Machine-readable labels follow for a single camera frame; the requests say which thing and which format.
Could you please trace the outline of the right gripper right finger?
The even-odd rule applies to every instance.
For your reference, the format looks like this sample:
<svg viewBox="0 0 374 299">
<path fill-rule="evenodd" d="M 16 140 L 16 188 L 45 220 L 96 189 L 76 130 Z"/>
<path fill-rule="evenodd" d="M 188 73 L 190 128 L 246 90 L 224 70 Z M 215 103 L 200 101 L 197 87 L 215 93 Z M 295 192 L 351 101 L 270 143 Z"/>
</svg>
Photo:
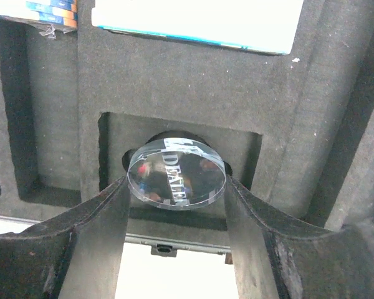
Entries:
<svg viewBox="0 0 374 299">
<path fill-rule="evenodd" d="M 240 298 L 374 298 L 374 220 L 333 232 L 227 178 L 226 222 Z"/>
</svg>

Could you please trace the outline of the black poker carrying case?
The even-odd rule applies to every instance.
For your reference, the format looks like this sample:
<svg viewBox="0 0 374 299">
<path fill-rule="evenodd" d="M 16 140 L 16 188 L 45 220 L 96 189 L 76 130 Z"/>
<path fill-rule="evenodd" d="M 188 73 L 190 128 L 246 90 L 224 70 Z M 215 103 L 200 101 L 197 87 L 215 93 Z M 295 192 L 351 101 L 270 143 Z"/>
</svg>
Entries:
<svg viewBox="0 0 374 299">
<path fill-rule="evenodd" d="M 374 216 L 374 1 L 304 1 L 270 56 L 0 19 L 0 215 L 43 221 L 125 174 L 122 156 L 190 131 L 257 197 L 339 229 Z"/>
</svg>

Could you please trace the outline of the blue playing card deck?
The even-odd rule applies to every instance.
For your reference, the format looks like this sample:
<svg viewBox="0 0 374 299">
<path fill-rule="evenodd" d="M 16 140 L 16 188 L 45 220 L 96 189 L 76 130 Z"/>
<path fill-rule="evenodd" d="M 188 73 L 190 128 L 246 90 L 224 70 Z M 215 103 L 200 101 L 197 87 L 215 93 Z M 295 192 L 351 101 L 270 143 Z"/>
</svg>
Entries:
<svg viewBox="0 0 374 299">
<path fill-rule="evenodd" d="M 291 53 L 302 1 L 96 1 L 92 25 L 265 54 Z"/>
</svg>

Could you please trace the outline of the clear acrylic dealer button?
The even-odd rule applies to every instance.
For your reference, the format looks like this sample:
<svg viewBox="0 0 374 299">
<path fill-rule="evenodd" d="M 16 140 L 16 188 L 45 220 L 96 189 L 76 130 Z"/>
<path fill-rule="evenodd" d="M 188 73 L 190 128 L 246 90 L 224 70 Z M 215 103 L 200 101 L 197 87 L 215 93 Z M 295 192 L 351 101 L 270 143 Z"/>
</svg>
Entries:
<svg viewBox="0 0 374 299">
<path fill-rule="evenodd" d="M 206 207 L 226 188 L 226 165 L 209 145 L 192 138 L 151 140 L 130 157 L 126 178 L 142 202 L 169 211 Z"/>
</svg>

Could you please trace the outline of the blue tan poker chip stack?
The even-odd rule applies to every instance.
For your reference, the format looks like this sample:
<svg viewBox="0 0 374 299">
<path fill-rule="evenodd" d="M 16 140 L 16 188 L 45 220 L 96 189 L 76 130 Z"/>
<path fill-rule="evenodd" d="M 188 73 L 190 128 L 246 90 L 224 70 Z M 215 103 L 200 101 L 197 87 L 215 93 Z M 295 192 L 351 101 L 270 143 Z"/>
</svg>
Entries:
<svg viewBox="0 0 374 299">
<path fill-rule="evenodd" d="M 77 1 L 26 1 L 26 8 L 38 12 L 41 21 L 77 28 Z"/>
</svg>

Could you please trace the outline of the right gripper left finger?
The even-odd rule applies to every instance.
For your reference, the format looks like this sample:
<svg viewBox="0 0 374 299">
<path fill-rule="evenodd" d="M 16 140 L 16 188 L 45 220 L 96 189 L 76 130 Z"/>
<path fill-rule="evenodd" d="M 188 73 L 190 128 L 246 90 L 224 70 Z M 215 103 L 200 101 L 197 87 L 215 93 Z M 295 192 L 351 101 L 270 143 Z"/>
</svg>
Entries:
<svg viewBox="0 0 374 299">
<path fill-rule="evenodd" d="M 0 298 L 114 298 L 130 210 L 127 180 L 16 234 L 0 234 Z"/>
</svg>

